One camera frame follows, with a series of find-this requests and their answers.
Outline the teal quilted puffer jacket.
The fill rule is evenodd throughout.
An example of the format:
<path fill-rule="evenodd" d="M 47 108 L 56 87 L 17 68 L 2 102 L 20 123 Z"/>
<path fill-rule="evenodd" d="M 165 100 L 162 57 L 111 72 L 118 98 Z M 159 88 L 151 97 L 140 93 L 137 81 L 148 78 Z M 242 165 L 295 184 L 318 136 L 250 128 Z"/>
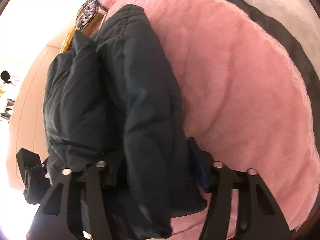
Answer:
<path fill-rule="evenodd" d="M 119 9 L 92 36 L 51 63 L 43 103 L 55 180 L 114 158 L 117 183 L 104 190 L 120 239 L 168 238 L 174 217 L 202 211 L 172 68 L 142 7 Z"/>

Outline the beige bed headboard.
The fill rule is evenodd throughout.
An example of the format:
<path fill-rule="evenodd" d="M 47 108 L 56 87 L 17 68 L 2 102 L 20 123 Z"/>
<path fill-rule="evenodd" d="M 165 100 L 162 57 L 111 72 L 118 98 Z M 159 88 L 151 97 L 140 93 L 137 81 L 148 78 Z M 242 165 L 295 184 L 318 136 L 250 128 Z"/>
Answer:
<path fill-rule="evenodd" d="M 37 153 L 41 160 L 48 157 L 43 120 L 43 101 L 48 68 L 60 49 L 45 46 L 31 65 L 14 103 L 9 122 L 7 173 L 9 186 L 24 190 L 16 161 L 21 148 Z"/>

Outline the pink brown striped blanket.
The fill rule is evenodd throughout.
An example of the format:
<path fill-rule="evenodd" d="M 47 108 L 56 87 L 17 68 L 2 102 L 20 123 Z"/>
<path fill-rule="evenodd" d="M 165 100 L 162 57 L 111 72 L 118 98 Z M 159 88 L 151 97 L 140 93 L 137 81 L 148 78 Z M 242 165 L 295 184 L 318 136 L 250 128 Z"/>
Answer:
<path fill-rule="evenodd" d="M 300 239 L 319 195 L 319 78 L 295 38 L 243 0 L 99 0 L 149 19 L 182 91 L 183 126 L 236 189 L 175 218 L 172 239 Z"/>

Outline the yellow pillow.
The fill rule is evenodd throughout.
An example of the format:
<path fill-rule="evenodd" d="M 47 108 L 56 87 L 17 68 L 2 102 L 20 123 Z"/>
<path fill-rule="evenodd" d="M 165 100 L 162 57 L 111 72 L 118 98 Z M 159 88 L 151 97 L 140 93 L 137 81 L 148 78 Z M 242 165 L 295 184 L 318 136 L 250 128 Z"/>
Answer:
<path fill-rule="evenodd" d="M 60 53 L 64 53 L 69 50 L 72 43 L 73 36 L 74 36 L 74 32 L 75 32 L 75 27 L 71 28 L 70 31 L 68 32 L 65 40 L 62 43 Z"/>

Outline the colourful cartoon pillow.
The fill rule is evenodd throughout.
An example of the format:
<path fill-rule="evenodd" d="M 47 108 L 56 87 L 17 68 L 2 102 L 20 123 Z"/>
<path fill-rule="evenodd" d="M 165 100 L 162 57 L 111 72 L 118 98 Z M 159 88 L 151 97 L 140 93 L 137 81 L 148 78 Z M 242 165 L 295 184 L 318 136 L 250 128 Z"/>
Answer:
<path fill-rule="evenodd" d="M 93 20 L 99 11 L 99 0 L 86 0 L 79 9 L 76 20 L 75 30 L 82 31 Z"/>

